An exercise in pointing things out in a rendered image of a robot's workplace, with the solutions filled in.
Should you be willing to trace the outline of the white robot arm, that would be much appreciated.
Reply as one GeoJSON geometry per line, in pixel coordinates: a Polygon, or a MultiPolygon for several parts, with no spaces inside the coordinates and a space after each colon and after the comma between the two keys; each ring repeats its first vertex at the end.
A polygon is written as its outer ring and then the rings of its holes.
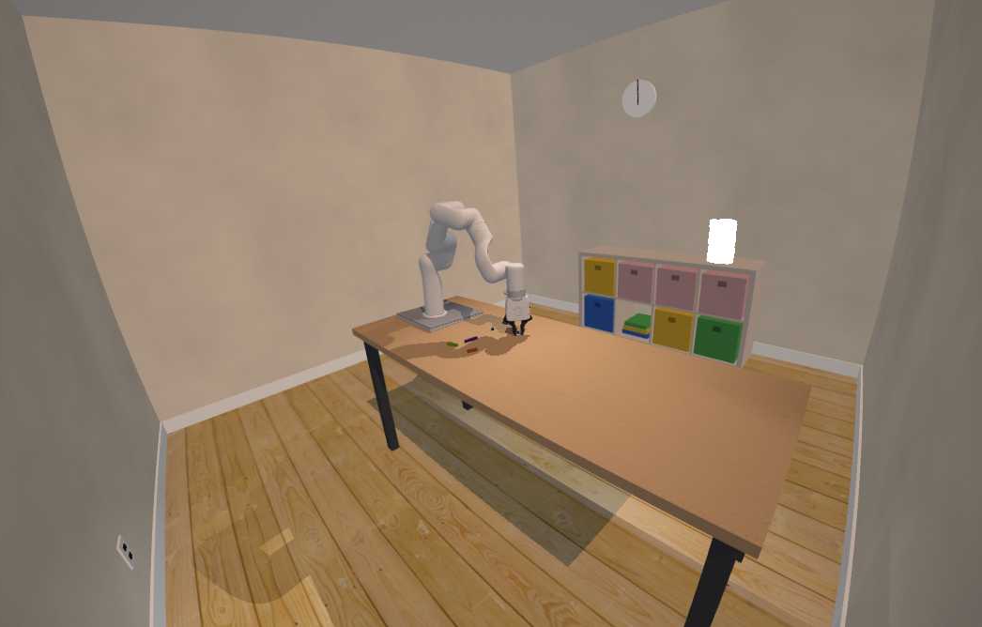
{"type": "Polygon", "coordinates": [[[452,266],[457,247],[456,236],[447,232],[448,228],[467,229],[469,238],[475,245],[477,268],[489,284],[505,279],[507,289],[504,295],[509,298],[522,298],[526,295],[525,267],[522,264],[501,261],[492,265],[487,257],[487,245],[493,237],[477,208],[465,208],[465,205],[457,201],[436,203],[430,209],[430,216],[434,222],[430,221],[426,239],[429,254],[424,254],[419,259],[425,305],[423,317],[440,318],[447,315],[438,272],[452,266]]]}

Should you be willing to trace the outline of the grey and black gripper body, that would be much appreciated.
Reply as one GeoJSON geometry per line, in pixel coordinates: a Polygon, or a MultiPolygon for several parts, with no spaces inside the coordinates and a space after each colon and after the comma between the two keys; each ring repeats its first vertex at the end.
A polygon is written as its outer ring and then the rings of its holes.
{"type": "Polygon", "coordinates": [[[530,303],[528,295],[522,298],[505,297],[505,320],[530,320],[530,303]]]}

